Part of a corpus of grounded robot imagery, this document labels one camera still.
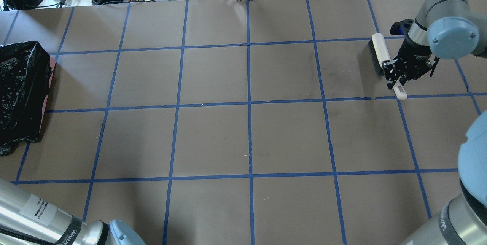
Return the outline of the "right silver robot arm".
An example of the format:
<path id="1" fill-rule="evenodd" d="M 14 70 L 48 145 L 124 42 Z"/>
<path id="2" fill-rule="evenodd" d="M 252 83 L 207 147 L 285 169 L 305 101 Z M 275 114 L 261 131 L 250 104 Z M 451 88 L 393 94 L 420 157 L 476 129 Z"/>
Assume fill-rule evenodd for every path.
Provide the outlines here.
<path id="1" fill-rule="evenodd" d="M 425 0 L 416 19 L 405 19 L 391 33 L 405 36 L 391 59 L 384 37 L 377 33 L 369 43 L 376 55 L 375 69 L 384 75 L 398 99 L 403 85 L 433 74 L 440 59 L 457 60 L 469 54 L 486 57 L 486 16 L 470 10 L 469 0 Z M 466 133 L 458 153 L 461 194 L 406 238 L 404 245 L 486 244 L 486 113 Z"/>

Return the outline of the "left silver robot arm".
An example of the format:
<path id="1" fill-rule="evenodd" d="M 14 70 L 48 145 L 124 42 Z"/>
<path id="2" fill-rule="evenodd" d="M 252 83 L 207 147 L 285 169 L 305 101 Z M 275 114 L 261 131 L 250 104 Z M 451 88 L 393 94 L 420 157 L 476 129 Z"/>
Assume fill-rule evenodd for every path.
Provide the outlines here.
<path id="1" fill-rule="evenodd" d="M 0 181 L 2 245 L 143 245 L 126 223 L 87 223 L 43 198 Z"/>

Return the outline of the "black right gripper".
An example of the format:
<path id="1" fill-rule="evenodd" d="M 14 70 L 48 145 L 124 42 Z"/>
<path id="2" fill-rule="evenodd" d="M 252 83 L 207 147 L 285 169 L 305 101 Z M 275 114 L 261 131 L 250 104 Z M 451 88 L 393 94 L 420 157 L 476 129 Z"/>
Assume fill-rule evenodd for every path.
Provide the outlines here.
<path id="1" fill-rule="evenodd" d="M 405 39 L 393 60 L 382 61 L 382 71 L 389 90 L 403 87 L 407 81 L 416 80 L 431 71 L 433 75 L 440 58 L 430 61 L 430 47 Z"/>

